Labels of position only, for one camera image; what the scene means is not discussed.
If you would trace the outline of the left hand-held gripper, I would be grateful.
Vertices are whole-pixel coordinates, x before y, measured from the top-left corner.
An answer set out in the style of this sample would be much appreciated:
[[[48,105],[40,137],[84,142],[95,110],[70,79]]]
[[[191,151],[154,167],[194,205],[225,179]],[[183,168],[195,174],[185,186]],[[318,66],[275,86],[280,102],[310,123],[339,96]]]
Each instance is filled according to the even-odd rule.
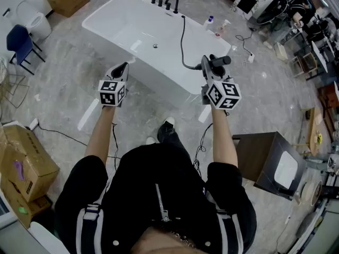
[[[115,72],[119,64],[109,68],[102,80],[99,81],[98,92],[103,106],[120,107],[127,95],[127,80],[129,75],[129,63],[122,65],[122,75],[116,78]]]

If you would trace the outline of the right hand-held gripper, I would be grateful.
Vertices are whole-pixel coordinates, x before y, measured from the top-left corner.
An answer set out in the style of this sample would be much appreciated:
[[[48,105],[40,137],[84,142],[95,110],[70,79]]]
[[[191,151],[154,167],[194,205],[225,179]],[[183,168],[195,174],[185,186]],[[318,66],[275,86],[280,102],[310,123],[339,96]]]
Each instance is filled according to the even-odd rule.
[[[213,64],[204,55],[201,59],[201,70],[204,77],[212,77]],[[201,87],[203,105],[211,105],[217,110],[233,110],[242,99],[239,85],[234,82],[228,66],[219,67],[219,75],[224,80],[212,80]]]

